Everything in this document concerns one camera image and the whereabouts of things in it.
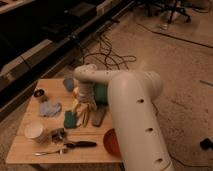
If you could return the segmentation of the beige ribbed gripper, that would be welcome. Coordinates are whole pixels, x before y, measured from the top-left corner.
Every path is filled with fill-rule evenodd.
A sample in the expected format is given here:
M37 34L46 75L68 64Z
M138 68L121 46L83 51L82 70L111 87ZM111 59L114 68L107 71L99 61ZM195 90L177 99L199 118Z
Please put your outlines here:
M83 127L86 127L89 121L90 113L97 110L97 105L94 98L94 84L93 83L79 83L79 91L77 99L82 103L87 103L87 108L83 113ZM71 111L73 114L77 113L77 109L80 102L74 99L71 106Z

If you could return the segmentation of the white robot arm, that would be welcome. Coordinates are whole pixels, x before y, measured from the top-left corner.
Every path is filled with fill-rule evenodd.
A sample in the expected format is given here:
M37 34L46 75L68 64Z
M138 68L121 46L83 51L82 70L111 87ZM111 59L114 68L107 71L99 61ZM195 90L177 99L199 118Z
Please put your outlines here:
M94 64L74 70L81 97L94 97L93 83L107 84L125 171L175 171L152 101L163 89L160 75L142 70L98 70Z

